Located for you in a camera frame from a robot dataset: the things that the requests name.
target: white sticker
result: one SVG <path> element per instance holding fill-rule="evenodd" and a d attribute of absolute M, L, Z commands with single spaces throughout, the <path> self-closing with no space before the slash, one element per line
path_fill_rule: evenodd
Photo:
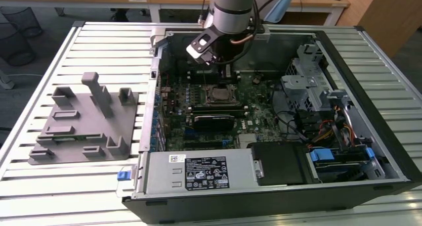
<path fill-rule="evenodd" d="M 147 0 L 129 0 L 129 2 L 147 2 Z"/>
<path fill-rule="evenodd" d="M 184 163 L 185 154 L 175 154 L 168 156 L 169 163 Z"/>

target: wooden desk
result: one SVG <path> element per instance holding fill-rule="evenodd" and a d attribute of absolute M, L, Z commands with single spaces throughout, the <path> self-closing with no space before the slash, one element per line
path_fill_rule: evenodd
<path fill-rule="evenodd" d="M 160 22 L 160 9 L 200 9 L 203 0 L 0 0 L 0 6 L 147 8 L 152 22 Z M 292 0 L 288 12 L 328 13 L 324 25 L 335 25 L 347 0 Z"/>
<path fill-rule="evenodd" d="M 200 9 L 203 0 L 151 0 L 151 3 L 157 4 L 157 9 Z M 292 0 L 287 11 L 328 13 L 324 25 L 334 26 L 348 5 L 347 0 Z"/>

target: gray robot arm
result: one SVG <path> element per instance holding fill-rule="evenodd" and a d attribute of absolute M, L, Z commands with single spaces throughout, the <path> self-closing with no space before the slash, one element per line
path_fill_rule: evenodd
<path fill-rule="evenodd" d="M 256 26 L 260 23 L 260 21 L 256 22 L 256 20 L 260 20 L 259 17 L 263 16 L 265 20 L 272 22 L 279 21 L 284 15 L 290 1 L 211 0 L 209 14 L 204 23 L 205 30 L 185 48 L 189 55 L 199 63 L 205 63 L 207 65 L 215 63 L 221 54 L 212 50 L 211 46 L 215 46 L 216 42 L 220 42 L 223 45 L 241 45 L 244 41 L 252 40 L 257 30 Z M 247 30 L 251 14 L 255 14 L 253 31 Z M 239 38 L 239 34 L 244 34 L 244 37 L 235 41 L 232 38 Z"/>

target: green motherboard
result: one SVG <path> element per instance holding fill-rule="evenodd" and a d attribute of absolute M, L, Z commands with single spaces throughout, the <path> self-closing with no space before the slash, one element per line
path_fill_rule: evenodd
<path fill-rule="evenodd" d="M 275 80 L 263 79 L 263 75 L 255 73 L 240 73 L 236 84 L 229 85 L 236 102 L 244 108 L 244 115 L 235 118 L 233 128 L 229 131 L 197 133 L 191 125 L 189 110 L 192 106 L 203 106 L 207 94 L 204 85 L 193 85 L 181 78 L 169 78 L 167 83 L 171 88 L 161 90 L 164 96 L 164 116 L 167 123 L 165 150 L 191 150 L 187 145 L 215 143 L 212 149 L 239 148 L 237 136 L 253 134 L 256 142 L 281 140 L 281 134 L 273 113 L 271 110 L 269 97 Z"/>

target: motherboard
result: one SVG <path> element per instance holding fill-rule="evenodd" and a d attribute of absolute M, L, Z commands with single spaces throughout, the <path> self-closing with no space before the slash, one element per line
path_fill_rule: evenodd
<path fill-rule="evenodd" d="M 251 72 L 223 85 L 163 75 L 165 150 L 245 148 L 248 142 L 281 140 L 269 104 L 276 82 Z"/>

